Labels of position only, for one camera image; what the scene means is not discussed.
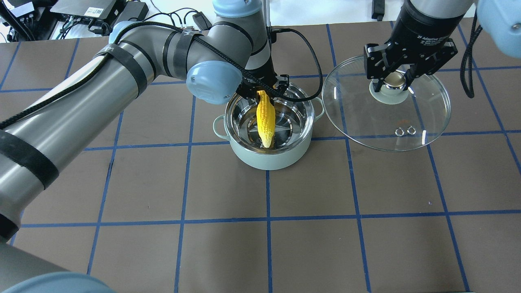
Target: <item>white pot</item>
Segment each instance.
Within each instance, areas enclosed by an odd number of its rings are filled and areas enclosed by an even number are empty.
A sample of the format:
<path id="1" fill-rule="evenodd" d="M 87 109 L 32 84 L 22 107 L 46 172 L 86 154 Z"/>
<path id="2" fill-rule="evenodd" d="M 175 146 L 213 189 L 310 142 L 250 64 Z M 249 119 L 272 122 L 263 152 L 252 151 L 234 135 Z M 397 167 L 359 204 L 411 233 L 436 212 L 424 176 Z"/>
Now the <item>white pot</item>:
<path id="1" fill-rule="evenodd" d="M 306 96 L 293 84 L 290 84 L 287 93 L 297 97 Z M 238 95 L 228 102 L 226 113 L 214 120 L 214 133 L 228 140 L 234 153 L 246 164 L 262 170 L 282 169 L 298 161 L 309 147 L 313 122 L 325 112 L 322 100 L 317 97 L 314 100 L 322 105 L 322 112 L 317 116 L 311 101 L 292 103 L 275 99 L 276 134 L 274 145 L 269 149 L 262 147 L 255 133 L 256 102 Z M 217 131 L 220 120 L 224 121 L 226 135 Z"/>

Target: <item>black band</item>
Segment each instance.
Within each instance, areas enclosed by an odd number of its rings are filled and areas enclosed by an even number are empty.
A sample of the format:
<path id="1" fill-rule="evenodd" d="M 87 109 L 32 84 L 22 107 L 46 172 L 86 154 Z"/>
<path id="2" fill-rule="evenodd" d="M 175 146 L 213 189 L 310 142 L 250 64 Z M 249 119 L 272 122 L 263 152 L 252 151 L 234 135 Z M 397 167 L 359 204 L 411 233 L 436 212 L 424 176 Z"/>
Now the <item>black band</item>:
<path id="1" fill-rule="evenodd" d="M 172 41 L 173 36 L 177 33 L 177 31 L 173 31 L 166 38 L 165 46 L 163 47 L 163 67 L 165 68 L 165 73 L 169 77 L 173 77 L 170 73 L 170 69 L 168 68 L 168 48 L 170 47 L 170 42 Z"/>
<path id="2" fill-rule="evenodd" d="M 138 84 L 138 95 L 142 94 L 146 89 L 146 75 L 141 65 L 134 59 L 134 56 L 126 50 L 120 48 L 116 44 L 108 44 L 94 57 L 109 54 L 119 61 L 132 74 Z"/>
<path id="3" fill-rule="evenodd" d="M 250 54 L 250 56 L 253 56 L 253 55 L 256 55 L 256 54 L 260 53 L 264 49 L 264 47 L 266 47 L 267 44 L 268 44 L 268 39 L 266 39 L 266 42 L 264 43 L 264 45 L 262 45 L 262 47 L 260 47 L 257 51 L 255 51 L 252 54 Z"/>
<path id="4" fill-rule="evenodd" d="M 246 38 L 248 38 L 248 41 L 250 41 L 250 44 L 252 45 L 252 49 L 253 49 L 253 39 L 252 39 L 252 36 L 250 36 L 250 34 L 247 31 L 245 31 L 243 28 L 239 27 L 235 23 L 227 22 L 227 21 L 219 21 L 219 22 L 214 23 L 214 25 L 212 27 L 215 27 L 215 26 L 228 26 L 228 27 L 232 27 L 232 28 L 240 31 L 242 34 L 244 34 L 244 36 Z"/>
<path id="5" fill-rule="evenodd" d="M 13 221 L 0 214 L 0 236 L 4 239 L 10 239 L 17 231 L 18 227 Z"/>
<path id="6" fill-rule="evenodd" d="M 3 130 L 0 130 L 0 154 L 29 170 L 44 188 L 49 187 L 60 174 L 54 163 L 39 150 Z"/>
<path id="7" fill-rule="evenodd" d="M 177 42 L 176 49 L 173 52 L 173 76 L 182 80 L 187 78 L 187 58 L 188 50 L 192 45 L 196 35 L 202 35 L 190 30 L 184 30 Z"/>
<path id="8" fill-rule="evenodd" d="M 154 79 L 156 79 L 157 70 L 156 70 L 156 66 L 155 66 L 154 62 L 152 61 L 152 58 L 150 57 L 150 55 L 136 43 L 133 43 L 131 41 L 126 41 L 126 40 L 120 41 L 120 43 L 129 44 L 129 45 L 133 46 L 134 48 L 138 49 L 138 51 L 141 52 L 145 56 L 145 58 L 148 60 L 148 62 L 150 62 L 150 66 L 152 66 L 152 70 L 154 71 Z"/>

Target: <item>light blue joint cap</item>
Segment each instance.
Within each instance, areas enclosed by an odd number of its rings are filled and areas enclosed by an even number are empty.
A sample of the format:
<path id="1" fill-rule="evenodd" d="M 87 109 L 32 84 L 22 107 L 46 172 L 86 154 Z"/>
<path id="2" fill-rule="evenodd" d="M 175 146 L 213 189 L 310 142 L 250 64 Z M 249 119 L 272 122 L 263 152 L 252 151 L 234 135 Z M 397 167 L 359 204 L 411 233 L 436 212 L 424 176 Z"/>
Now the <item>light blue joint cap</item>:
<path id="1" fill-rule="evenodd" d="M 255 14 L 262 8 L 261 0 L 213 0 L 215 14 L 239 18 Z"/>
<path id="2" fill-rule="evenodd" d="M 108 43 L 113 44 L 114 41 L 116 40 L 116 37 L 119 35 L 119 32 L 121 32 L 124 28 L 126 28 L 127 26 L 129 26 L 133 23 L 135 23 L 135 21 L 124 20 L 124 21 L 118 22 L 112 29 L 112 32 L 110 33 L 110 35 L 108 35 Z"/>
<path id="3" fill-rule="evenodd" d="M 521 58 L 521 27 L 513 27 L 521 26 L 521 0 L 480 0 L 477 11 L 496 46 L 510 57 Z"/>
<path id="4" fill-rule="evenodd" d="M 204 61 L 187 73 L 188 90 L 210 104 L 227 103 L 242 81 L 241 71 L 228 62 Z"/>

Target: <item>power cord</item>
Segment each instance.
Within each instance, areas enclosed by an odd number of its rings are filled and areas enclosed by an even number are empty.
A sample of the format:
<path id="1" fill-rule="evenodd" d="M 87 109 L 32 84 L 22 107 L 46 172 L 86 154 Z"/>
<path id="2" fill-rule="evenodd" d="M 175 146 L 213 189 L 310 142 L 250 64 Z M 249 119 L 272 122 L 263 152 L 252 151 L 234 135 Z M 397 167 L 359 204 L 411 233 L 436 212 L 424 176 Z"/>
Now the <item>power cord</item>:
<path id="1" fill-rule="evenodd" d="M 133 24 L 125 27 L 124 29 L 122 29 L 119 32 L 119 34 L 116 36 L 116 38 L 114 40 L 114 43 L 118 44 L 119 41 L 121 40 L 121 38 L 123 37 L 123 35 L 126 34 L 128 31 L 130 31 L 130 30 L 132 30 L 134 28 L 137 28 L 137 27 L 142 27 L 142 26 L 158 26 L 158 27 L 164 27 L 164 28 L 173 29 L 173 30 L 175 30 L 175 31 L 177 31 L 179 33 L 183 32 L 183 29 L 181 29 L 181 28 L 178 28 L 176 26 L 171 26 L 171 25 L 168 25 L 168 24 L 162 23 L 162 22 L 154 22 L 154 21 L 136 22 L 136 23 L 133 23 Z M 294 33 L 298 34 L 304 40 L 306 45 L 308 45 L 308 47 L 309 47 L 309 49 L 311 51 L 311 54 L 313 56 L 313 59 L 315 60 L 315 64 L 317 65 L 319 78 L 320 78 L 319 89 L 318 89 L 318 91 L 314 95 L 306 97 L 304 99 L 294 99 L 294 98 L 291 98 L 291 97 L 284 96 L 283 92 L 281 93 L 281 92 L 276 91 L 274 88 L 270 87 L 266 83 L 262 82 L 261 80 L 257 79 L 256 77 L 254 77 L 248 70 L 244 69 L 244 67 L 240 66 L 238 63 L 233 61 L 233 59 L 228 57 L 226 54 L 224 54 L 220 50 L 218 50 L 215 47 L 213 47 L 212 45 L 208 44 L 206 41 L 201 39 L 198 35 L 195 37 L 195 40 L 199 44 L 205 46 L 210 51 L 212 51 L 215 54 L 217 54 L 219 57 L 224 59 L 226 62 L 229 62 L 230 64 L 234 65 L 237 69 L 239 69 L 242 72 L 242 74 L 244 76 L 254 80 L 257 84 L 259 84 L 262 88 L 264 88 L 264 90 L 266 92 L 272 94 L 273 96 L 281 97 L 282 99 L 285 99 L 285 100 L 290 101 L 290 102 L 305 102 L 305 101 L 309 101 L 311 99 L 314 99 L 315 97 L 317 97 L 320 94 L 320 91 L 322 89 L 323 81 L 322 81 L 322 70 L 320 68 L 320 64 L 318 62 L 317 56 L 315 55 L 315 51 L 311 47 L 311 44 L 309 43 L 309 41 L 306 39 L 306 37 L 303 34 L 301 34 L 300 32 L 298 32 L 298 31 L 296 31 L 294 29 L 289 29 L 289 28 L 287 28 L 287 29 L 274 29 L 274 30 L 272 30 L 272 32 L 274 32 L 274 33 L 294 32 Z M 86 75 L 84 78 L 82 78 L 77 83 L 75 83 L 75 84 L 71 85 L 70 87 L 68 87 L 68 88 L 66 88 L 66 89 L 56 93 L 55 95 L 49 97 L 47 100 L 42 101 L 42 102 L 40 102 L 37 105 L 34 105 L 32 107 L 29 107 L 29 108 L 25 109 L 24 111 L 22 111 L 22 112 L 20 112 L 20 113 L 18 113 L 16 115 L 14 115 L 14 116 L 4 120 L 3 122 L 0 123 L 0 129 L 5 129 L 6 127 L 16 123 L 20 119 L 22 119 L 22 118 L 24 118 L 24 117 L 26 117 L 28 115 L 31 115 L 32 113 L 38 111 L 39 109 L 41 109 L 41 108 L 43 108 L 43 107 L 45 107 L 45 106 L 55 102 L 56 100 L 58 100 L 58 99 L 64 97 L 65 95 L 75 91 L 76 89 L 80 88 L 82 85 L 86 84 L 89 80 L 91 80 L 102 69 L 102 67 L 105 65 L 105 63 L 107 63 L 109 58 L 110 58 L 109 55 L 103 56 L 103 58 L 98 63 L 98 65 L 96 65 L 96 67 L 88 75 Z"/>
<path id="2" fill-rule="evenodd" d="M 476 40 L 479 37 L 479 34 L 482 32 L 483 27 L 478 26 L 476 29 L 476 24 L 478 20 L 478 14 L 477 12 L 474 14 L 474 20 L 472 21 L 472 30 L 470 31 L 470 39 L 468 41 L 467 49 L 465 50 L 465 53 L 463 53 L 463 59 L 461 60 L 461 67 L 460 67 L 460 81 L 463 86 L 463 90 L 465 91 L 465 94 L 467 94 L 467 97 L 474 98 L 474 84 L 472 81 L 472 50 L 474 48 L 474 43 L 476 43 Z M 468 84 L 465 79 L 465 70 L 468 64 Z"/>

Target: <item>metal ring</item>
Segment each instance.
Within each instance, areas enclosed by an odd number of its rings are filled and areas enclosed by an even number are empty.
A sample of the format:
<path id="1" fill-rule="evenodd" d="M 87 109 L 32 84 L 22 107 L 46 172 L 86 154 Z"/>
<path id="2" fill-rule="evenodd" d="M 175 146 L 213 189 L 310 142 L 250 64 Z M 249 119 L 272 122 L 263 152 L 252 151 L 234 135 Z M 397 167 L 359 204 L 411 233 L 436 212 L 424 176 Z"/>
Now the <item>metal ring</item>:
<path id="1" fill-rule="evenodd" d="M 395 131 L 394 131 L 394 134 L 397 136 L 397 137 L 402 137 L 405 135 L 405 130 L 403 130 L 403 128 L 401 127 L 398 127 Z"/>
<path id="2" fill-rule="evenodd" d="M 413 126 L 409 126 L 409 128 L 407 128 L 407 133 L 409 133 L 410 135 L 415 135 L 416 134 L 416 128 L 414 128 Z"/>

